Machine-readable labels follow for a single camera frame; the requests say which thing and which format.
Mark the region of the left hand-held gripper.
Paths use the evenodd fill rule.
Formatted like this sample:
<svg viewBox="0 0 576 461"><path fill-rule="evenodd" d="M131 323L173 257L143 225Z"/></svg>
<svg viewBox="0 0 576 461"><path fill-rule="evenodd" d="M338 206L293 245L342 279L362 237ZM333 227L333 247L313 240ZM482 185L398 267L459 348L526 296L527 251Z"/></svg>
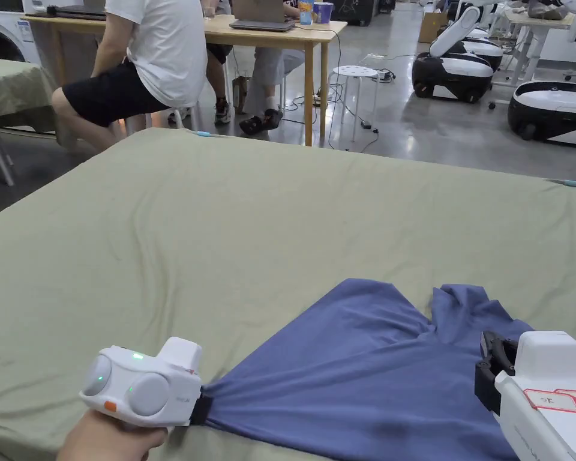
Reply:
<svg viewBox="0 0 576 461"><path fill-rule="evenodd" d="M130 427L202 426L213 399L203 393L201 357L200 345L179 337L154 357L112 345L93 360L79 396Z"/></svg>

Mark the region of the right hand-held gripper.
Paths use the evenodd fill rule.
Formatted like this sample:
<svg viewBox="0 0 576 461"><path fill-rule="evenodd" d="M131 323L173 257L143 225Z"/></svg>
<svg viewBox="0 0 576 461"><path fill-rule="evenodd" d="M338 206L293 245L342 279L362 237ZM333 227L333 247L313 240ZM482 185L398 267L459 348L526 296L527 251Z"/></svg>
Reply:
<svg viewBox="0 0 576 461"><path fill-rule="evenodd" d="M528 331L518 340L483 331L475 396L520 460L576 460L576 340Z"/></svg>

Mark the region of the person's left hand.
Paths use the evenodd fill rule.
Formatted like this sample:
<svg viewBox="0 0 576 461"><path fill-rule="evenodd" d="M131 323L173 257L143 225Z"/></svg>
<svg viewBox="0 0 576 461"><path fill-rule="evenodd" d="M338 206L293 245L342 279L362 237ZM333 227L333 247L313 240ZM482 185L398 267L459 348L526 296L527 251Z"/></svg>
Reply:
<svg viewBox="0 0 576 461"><path fill-rule="evenodd" d="M88 410L66 436L57 460L147 460L149 452L163 445L164 428L127 431L121 422Z"/></svg>

